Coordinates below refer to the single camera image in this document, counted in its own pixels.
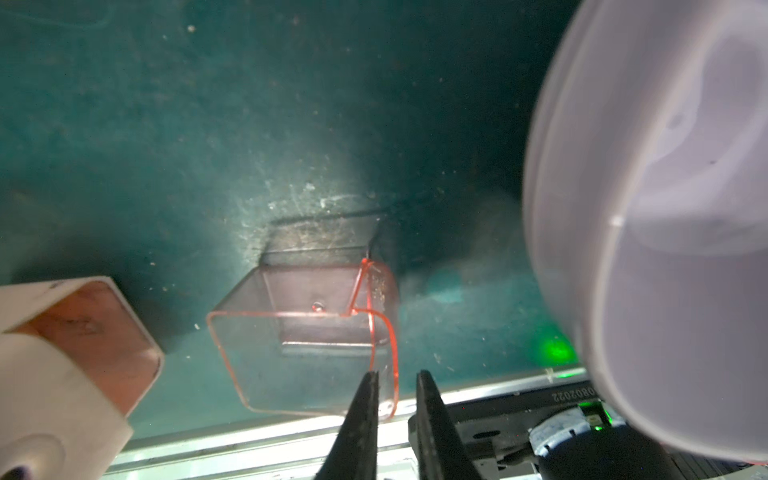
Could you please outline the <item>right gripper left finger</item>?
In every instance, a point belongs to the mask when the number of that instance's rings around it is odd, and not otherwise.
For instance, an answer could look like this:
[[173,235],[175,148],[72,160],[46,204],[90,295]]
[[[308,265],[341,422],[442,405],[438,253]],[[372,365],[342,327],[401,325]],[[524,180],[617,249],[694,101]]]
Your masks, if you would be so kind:
[[374,480],[377,474],[379,375],[367,372],[316,480]]

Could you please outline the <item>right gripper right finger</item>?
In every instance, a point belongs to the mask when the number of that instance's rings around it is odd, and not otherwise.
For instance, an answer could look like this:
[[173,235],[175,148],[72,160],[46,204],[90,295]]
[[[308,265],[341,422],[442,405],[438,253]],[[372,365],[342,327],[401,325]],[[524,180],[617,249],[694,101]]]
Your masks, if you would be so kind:
[[420,479],[482,479],[427,370],[416,379],[415,435]]

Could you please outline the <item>clear dark red tray front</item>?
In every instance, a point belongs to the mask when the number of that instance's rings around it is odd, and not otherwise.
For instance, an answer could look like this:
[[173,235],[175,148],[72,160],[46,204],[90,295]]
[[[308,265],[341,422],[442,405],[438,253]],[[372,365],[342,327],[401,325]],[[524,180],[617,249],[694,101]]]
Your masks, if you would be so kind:
[[380,212],[274,223],[258,263],[207,315],[237,395],[251,412],[345,415],[364,374],[378,414],[400,397],[398,282]]

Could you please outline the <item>pink sharpener front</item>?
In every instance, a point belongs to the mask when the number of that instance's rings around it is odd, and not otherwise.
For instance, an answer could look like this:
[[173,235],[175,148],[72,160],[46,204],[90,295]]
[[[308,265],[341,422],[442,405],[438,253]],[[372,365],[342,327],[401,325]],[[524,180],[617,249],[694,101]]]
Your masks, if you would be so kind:
[[2,478],[101,478],[163,365],[109,277],[2,287]]

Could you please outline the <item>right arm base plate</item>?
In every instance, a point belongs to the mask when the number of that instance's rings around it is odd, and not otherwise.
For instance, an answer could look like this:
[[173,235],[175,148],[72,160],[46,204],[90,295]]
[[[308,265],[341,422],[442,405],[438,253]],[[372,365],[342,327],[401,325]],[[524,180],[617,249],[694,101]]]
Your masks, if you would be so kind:
[[[529,436],[550,417],[598,400],[587,381],[492,395],[447,404],[441,395],[466,453],[482,479],[499,479],[513,467],[534,458]],[[415,414],[408,420],[415,453]]]

